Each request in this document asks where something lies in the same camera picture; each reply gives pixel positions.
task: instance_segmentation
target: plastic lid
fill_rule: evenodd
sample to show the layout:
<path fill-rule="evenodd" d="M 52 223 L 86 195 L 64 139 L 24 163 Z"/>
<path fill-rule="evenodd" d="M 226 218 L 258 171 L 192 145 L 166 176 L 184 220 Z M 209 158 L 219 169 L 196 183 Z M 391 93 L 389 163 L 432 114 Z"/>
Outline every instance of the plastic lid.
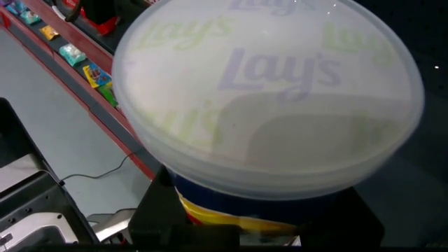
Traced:
<path fill-rule="evenodd" d="M 160 1 L 120 42 L 113 80 L 168 168 L 265 200 L 361 181 L 409 137 L 424 104 L 406 47 L 352 1 Z"/>

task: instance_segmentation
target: green packet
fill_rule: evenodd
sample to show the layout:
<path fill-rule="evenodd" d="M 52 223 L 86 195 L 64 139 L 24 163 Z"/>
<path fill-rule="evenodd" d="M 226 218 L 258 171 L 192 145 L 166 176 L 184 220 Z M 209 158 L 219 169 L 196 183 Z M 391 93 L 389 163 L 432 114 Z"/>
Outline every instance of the green packet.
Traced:
<path fill-rule="evenodd" d="M 97 87 L 97 90 L 103 97 L 115 108 L 118 105 L 118 102 L 115 98 L 115 94 L 112 90 L 112 83 L 108 83 L 101 87 Z"/>

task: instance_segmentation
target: black cable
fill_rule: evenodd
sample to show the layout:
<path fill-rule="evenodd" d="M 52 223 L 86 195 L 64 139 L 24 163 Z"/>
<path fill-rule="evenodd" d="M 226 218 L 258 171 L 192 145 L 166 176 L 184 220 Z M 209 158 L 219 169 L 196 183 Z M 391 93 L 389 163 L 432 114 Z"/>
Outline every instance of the black cable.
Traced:
<path fill-rule="evenodd" d="M 102 178 L 102 177 L 104 177 L 104 176 L 106 176 L 106 175 L 111 174 L 112 172 L 117 171 L 119 168 L 121 168 L 121 167 L 123 166 L 123 164 L 125 163 L 126 159 L 127 159 L 130 155 L 132 155 L 132 154 L 134 154 L 134 153 L 130 153 L 129 155 L 127 155 L 125 158 L 123 158 L 123 160 L 121 161 L 120 165 L 118 165 L 118 167 L 116 167 L 116 168 L 114 168 L 114 169 L 112 169 L 112 170 L 110 170 L 110 171 L 108 171 L 108 172 L 106 172 L 106 173 L 103 173 L 103 174 L 98 175 L 98 176 L 89 176 L 89 175 L 85 175 L 85 174 L 72 174 L 72 175 L 68 175 L 68 176 L 66 176 L 65 178 L 61 179 L 61 180 L 60 180 L 60 183 L 61 183 L 61 182 L 64 182 L 64 181 L 67 180 L 67 179 L 73 178 L 73 177 L 75 177 L 75 176 L 80 176 L 80 177 L 84 177 L 84 178 L 88 178 L 88 179 L 100 179 L 100 178 Z"/>

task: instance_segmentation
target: yellow stripe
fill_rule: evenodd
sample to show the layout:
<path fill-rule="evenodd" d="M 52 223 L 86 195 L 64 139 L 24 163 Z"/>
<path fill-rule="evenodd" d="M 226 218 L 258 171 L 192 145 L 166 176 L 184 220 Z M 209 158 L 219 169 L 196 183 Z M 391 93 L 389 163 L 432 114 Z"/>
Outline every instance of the yellow stripe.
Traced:
<path fill-rule="evenodd" d="M 278 223 L 270 220 L 260 220 L 243 216 L 232 216 L 219 213 L 189 202 L 179 193 L 179 199 L 185 210 L 194 218 L 206 225 L 229 224 L 238 225 L 247 231 L 257 231 L 263 234 L 290 234 L 295 230 L 294 225 Z"/>

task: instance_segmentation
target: chip bag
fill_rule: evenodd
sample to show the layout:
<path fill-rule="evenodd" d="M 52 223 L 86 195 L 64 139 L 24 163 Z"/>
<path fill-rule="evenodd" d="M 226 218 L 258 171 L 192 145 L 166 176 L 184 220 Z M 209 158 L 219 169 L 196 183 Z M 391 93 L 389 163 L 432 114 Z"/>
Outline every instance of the chip bag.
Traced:
<path fill-rule="evenodd" d="M 28 25 L 32 25 L 36 22 L 41 21 L 41 17 L 30 10 L 27 10 L 20 14 L 20 17 L 22 17 Z"/>
<path fill-rule="evenodd" d="M 11 12 L 12 14 L 19 15 L 25 12 L 28 9 L 26 5 L 24 5 L 21 1 L 12 1 L 7 7 L 6 10 Z"/>
<path fill-rule="evenodd" d="M 100 92 L 103 97 L 114 107 L 116 108 L 118 106 L 118 102 L 115 98 L 115 94 L 112 90 L 112 83 L 109 83 L 107 85 L 103 85 L 101 87 L 97 88 L 98 92 Z"/>
<path fill-rule="evenodd" d="M 112 82 L 111 77 L 105 71 L 101 70 L 96 64 L 84 66 L 83 71 L 92 88 L 98 88 Z"/>
<path fill-rule="evenodd" d="M 54 30 L 50 25 L 44 26 L 42 28 L 39 29 L 39 31 L 41 31 L 41 33 L 45 36 L 45 38 L 47 40 L 52 40 L 54 39 L 56 36 L 58 36 L 59 34 L 57 33 L 56 30 Z"/>
<path fill-rule="evenodd" d="M 84 52 L 81 52 L 72 44 L 62 46 L 59 49 L 59 53 L 65 58 L 65 60 L 72 67 L 87 58 Z"/>

